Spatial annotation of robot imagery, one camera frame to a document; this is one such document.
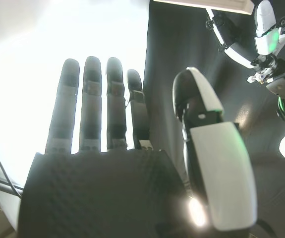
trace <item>black cable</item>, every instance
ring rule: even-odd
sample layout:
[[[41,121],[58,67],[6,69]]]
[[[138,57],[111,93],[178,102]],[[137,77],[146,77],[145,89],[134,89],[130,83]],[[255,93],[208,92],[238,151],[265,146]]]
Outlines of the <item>black cable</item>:
[[[13,192],[14,192],[19,198],[22,198],[22,196],[20,195],[20,193],[19,193],[19,192],[17,191],[17,189],[14,187],[14,185],[13,185],[12,181],[10,180],[8,174],[7,174],[6,171],[4,170],[4,167],[3,167],[2,163],[1,163],[1,161],[0,161],[0,168],[1,168],[1,170],[2,170],[2,172],[3,172],[3,174],[4,174],[4,176],[5,176],[6,180],[8,181],[9,186],[12,188]]]

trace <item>wire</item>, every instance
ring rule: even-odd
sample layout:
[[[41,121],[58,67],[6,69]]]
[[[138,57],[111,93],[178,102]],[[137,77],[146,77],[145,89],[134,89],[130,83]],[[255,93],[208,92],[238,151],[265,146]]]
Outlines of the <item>wire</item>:
[[[20,194],[20,193],[17,191],[17,189],[14,187],[14,185],[13,185],[12,181],[10,180],[8,174],[7,174],[6,171],[4,170],[4,167],[3,167],[2,163],[1,163],[1,161],[0,161],[0,168],[1,168],[1,170],[2,170],[2,172],[3,172],[3,174],[4,174],[4,176],[5,176],[6,180],[8,181],[9,186],[12,188],[13,192],[14,192],[19,198],[22,198],[21,194]]]

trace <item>white backdrop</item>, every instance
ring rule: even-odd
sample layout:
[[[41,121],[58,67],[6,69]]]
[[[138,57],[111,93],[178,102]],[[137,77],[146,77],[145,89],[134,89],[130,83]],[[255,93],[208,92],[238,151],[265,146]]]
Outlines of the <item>white backdrop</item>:
[[[4,29],[8,29],[9,21],[11,25],[31,22],[26,19],[31,14],[22,14],[19,7],[28,1],[11,0],[15,2],[11,5],[12,15],[0,19]],[[80,88],[88,56],[101,60],[103,72],[108,58],[117,57],[124,72],[134,68],[142,79],[145,65],[149,0],[42,2],[44,8],[34,15],[35,24],[24,30],[13,27],[13,31],[0,38],[0,160],[12,180],[22,185],[34,154],[44,152],[61,67],[67,58],[80,63]],[[12,22],[12,17],[19,19]],[[106,88],[103,84],[102,150],[106,149]],[[78,149],[80,105],[81,93],[77,101],[74,153]],[[15,229],[19,202],[18,198],[0,192],[0,205]]]

